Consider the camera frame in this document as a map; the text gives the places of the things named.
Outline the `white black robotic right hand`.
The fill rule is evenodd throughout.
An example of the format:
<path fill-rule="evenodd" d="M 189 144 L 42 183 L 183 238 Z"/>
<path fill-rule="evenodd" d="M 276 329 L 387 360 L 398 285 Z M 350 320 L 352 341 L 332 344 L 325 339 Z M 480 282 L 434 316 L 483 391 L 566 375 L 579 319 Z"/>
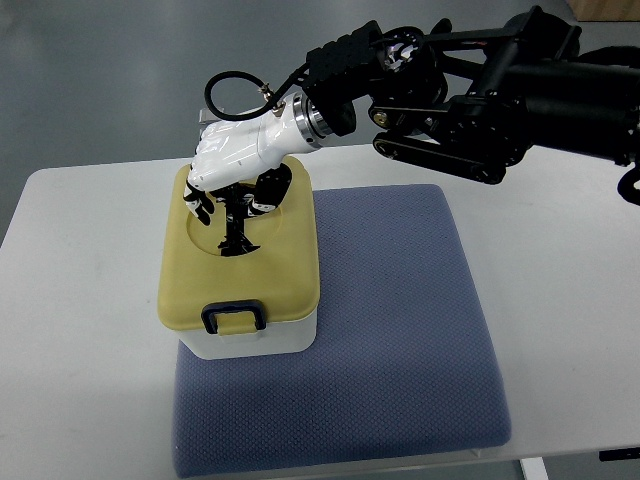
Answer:
<path fill-rule="evenodd" d="M 208 195 L 280 166 L 287 155 L 310 153 L 333 131 L 303 93 L 284 99 L 279 113 L 269 110 L 249 120 L 220 120 L 201 135 L 186 177 L 184 201 L 191 214 L 209 225 L 215 211 Z"/>

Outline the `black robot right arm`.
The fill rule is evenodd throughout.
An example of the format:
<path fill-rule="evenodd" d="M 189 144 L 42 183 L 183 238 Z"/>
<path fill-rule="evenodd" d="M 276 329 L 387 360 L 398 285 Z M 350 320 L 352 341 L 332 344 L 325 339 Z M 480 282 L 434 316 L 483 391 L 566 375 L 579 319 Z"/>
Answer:
<path fill-rule="evenodd" d="M 368 22 L 308 52 L 288 78 L 328 129 L 356 127 L 353 103 L 372 101 L 382 155 L 494 185 L 539 145 L 613 161 L 617 190 L 639 200 L 639 50 L 582 52 L 581 30 L 539 7 L 502 28 L 382 31 Z"/>

